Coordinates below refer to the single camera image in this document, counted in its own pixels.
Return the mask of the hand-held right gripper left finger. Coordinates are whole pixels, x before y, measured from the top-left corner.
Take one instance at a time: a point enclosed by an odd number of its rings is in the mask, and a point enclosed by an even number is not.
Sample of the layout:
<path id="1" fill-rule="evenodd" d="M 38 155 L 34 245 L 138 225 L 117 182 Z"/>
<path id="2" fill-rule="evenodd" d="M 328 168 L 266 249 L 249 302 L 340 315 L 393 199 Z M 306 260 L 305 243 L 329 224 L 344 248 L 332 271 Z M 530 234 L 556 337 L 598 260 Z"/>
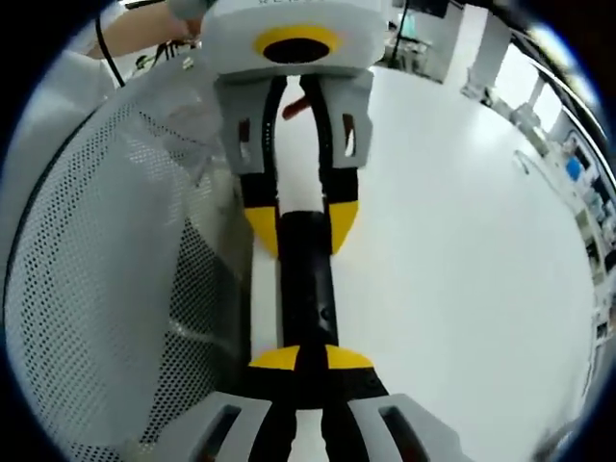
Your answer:
<path id="1" fill-rule="evenodd" d="M 208 397 L 214 414 L 191 461 L 286 461 L 297 432 L 298 346 L 263 353 L 239 382 Z"/>

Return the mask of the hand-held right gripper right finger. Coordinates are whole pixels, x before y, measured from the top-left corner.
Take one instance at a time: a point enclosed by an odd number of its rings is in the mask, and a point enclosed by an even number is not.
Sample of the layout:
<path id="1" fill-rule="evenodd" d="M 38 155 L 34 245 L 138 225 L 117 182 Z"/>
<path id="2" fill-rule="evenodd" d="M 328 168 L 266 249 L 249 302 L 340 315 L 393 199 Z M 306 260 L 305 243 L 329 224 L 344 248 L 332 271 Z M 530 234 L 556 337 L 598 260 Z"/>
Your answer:
<path id="1" fill-rule="evenodd" d="M 321 436 L 331 461 L 468 461 L 455 430 L 405 394 L 390 394 L 372 362 L 327 346 Z"/>

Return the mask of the person's left hand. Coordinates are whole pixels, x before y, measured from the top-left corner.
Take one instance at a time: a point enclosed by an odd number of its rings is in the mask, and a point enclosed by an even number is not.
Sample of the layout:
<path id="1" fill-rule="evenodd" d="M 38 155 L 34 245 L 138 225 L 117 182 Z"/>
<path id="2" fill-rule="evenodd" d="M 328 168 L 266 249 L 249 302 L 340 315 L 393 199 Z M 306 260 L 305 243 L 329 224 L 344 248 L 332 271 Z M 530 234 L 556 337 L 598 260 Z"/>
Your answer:
<path id="1" fill-rule="evenodd" d="M 298 98 L 296 101 L 288 104 L 282 111 L 282 117 L 285 120 L 290 120 L 300 114 L 302 111 L 310 107 L 310 102 L 306 96 Z"/>

